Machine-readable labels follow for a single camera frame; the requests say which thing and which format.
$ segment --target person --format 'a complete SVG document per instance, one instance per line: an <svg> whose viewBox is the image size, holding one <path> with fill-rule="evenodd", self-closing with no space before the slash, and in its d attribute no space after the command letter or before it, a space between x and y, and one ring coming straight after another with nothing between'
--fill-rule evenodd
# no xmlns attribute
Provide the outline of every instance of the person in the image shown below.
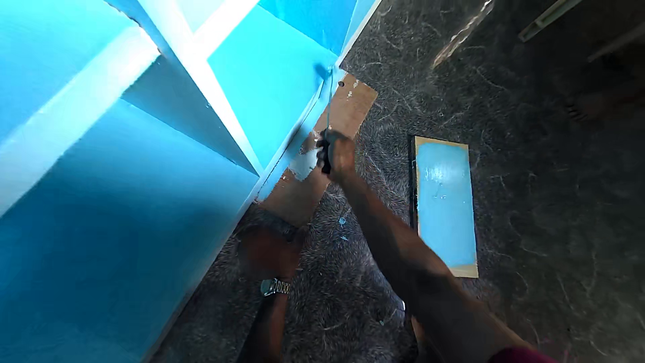
<svg viewBox="0 0 645 363"><path fill-rule="evenodd" d="M377 266L412 314L419 347L417 362L431 358L445 363L554 362L470 297L419 235L383 205L355 171L351 139L325 130L317 146L325 141L329 143L328 150L326 155L325 150L318 152L318 166L327 156L329 179L343 189ZM305 233L306 230L298 230L289 243L277 231L255 228L241 235L240 251L262 278L290 284ZM281 359L288 293L272 293L264 299L238 362Z"/></svg>

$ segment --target blue paint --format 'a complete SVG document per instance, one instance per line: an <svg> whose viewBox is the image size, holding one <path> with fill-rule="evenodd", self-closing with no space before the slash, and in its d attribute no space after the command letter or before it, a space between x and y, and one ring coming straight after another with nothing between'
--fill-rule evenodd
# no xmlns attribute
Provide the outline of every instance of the blue paint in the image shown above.
<svg viewBox="0 0 645 363"><path fill-rule="evenodd" d="M208 58L263 167L318 91L337 56L256 6Z"/></svg>
<svg viewBox="0 0 645 363"><path fill-rule="evenodd" d="M132 21L102 1L0 6L0 140L60 91Z"/></svg>
<svg viewBox="0 0 645 363"><path fill-rule="evenodd" d="M261 0L259 4L339 56L356 0Z"/></svg>
<svg viewBox="0 0 645 363"><path fill-rule="evenodd" d="M171 59L159 57L123 94L123 99L253 171L253 165L197 85L183 67L174 67Z"/></svg>
<svg viewBox="0 0 645 363"><path fill-rule="evenodd" d="M423 143L417 152L417 170L421 238L448 267L474 264L475 224L468 149Z"/></svg>
<svg viewBox="0 0 645 363"><path fill-rule="evenodd" d="M345 74L347 73L344 70L340 68L334 68L333 79L343 79ZM333 94L336 93L336 90L338 89L338 82L325 81L325 83L322 85L318 100L313 104L312 109L307 113L302 125L296 132L287 148L284 150L284 154L275 164L275 167L271 170L271 174L269 174L264 185L262 185L262 188L258 193L258 200L265 200L269 196L269 194L271 194L273 187L275 187L275 184L278 182L278 180L280 180L280 177L289 166L289 163L291 162L293 157L300 152L300 146L302 146L304 139L306 139L309 133L313 130L313 127L316 125L318 119L320 118L321 114L323 114L325 108L329 103L330 87L333 90L333 97Z"/></svg>
<svg viewBox="0 0 645 363"><path fill-rule="evenodd" d="M118 101L0 219L0 361L140 361L257 179Z"/></svg>
<svg viewBox="0 0 645 363"><path fill-rule="evenodd" d="M204 24L225 0L177 0L193 33Z"/></svg>
<svg viewBox="0 0 645 363"><path fill-rule="evenodd" d="M359 26L363 19L368 15L372 5L374 5L375 0L356 0L356 6L352 13L352 19L348 25L347 34L345 35L345 40L343 41L342 48L348 46L348 43L354 33L359 31Z"/></svg>

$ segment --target paint stain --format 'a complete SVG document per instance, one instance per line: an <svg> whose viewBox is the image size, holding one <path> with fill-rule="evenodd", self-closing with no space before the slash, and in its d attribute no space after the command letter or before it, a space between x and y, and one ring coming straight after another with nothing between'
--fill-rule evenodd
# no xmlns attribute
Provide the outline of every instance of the paint stain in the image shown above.
<svg viewBox="0 0 645 363"><path fill-rule="evenodd" d="M309 173L316 168L317 158L316 153L318 149L309 150L305 154L296 155L291 163L289 163L289 170L295 175L299 181L303 181L309 176Z"/></svg>

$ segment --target wooden plank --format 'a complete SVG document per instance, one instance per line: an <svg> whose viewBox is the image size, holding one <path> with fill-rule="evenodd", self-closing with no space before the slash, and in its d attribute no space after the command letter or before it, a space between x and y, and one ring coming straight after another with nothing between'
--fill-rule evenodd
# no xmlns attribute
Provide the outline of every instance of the wooden plank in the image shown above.
<svg viewBox="0 0 645 363"><path fill-rule="evenodd" d="M456 277L479 277L468 145L414 140L417 230Z"/></svg>
<svg viewBox="0 0 645 363"><path fill-rule="evenodd" d="M342 84L344 86L338 87L332 98L330 127L353 138L378 93L351 74L345 75ZM300 155L315 149L320 132L327 126L328 109L321 114L303 142ZM322 174L319 167L314 168L303 180L298 180L294 172L287 168L261 207L296 227L306 225L329 183L329 179Z"/></svg>

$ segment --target metal watch band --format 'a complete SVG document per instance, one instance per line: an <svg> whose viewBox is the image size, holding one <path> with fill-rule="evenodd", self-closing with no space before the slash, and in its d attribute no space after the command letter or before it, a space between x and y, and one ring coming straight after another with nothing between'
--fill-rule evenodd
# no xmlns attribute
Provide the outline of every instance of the metal watch band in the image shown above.
<svg viewBox="0 0 645 363"><path fill-rule="evenodd" d="M276 293L288 294L289 290L291 290L291 284L289 284L288 282L280 281L278 279L275 279L274 282Z"/></svg>

